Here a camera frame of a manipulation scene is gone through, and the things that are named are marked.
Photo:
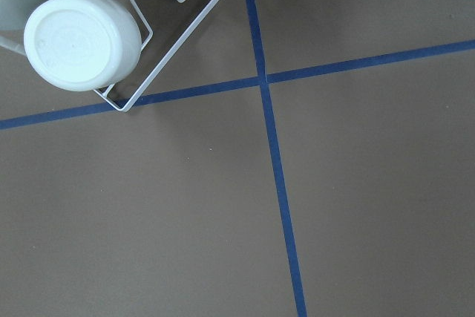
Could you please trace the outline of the white cup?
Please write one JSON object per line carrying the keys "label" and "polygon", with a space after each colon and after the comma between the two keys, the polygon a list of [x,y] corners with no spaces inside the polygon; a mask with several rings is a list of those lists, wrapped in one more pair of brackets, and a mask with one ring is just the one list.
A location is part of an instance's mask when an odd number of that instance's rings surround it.
{"label": "white cup", "polygon": [[115,0],[49,0],[24,29],[27,59],[43,80],[92,91],[126,78],[143,46],[134,17]]}

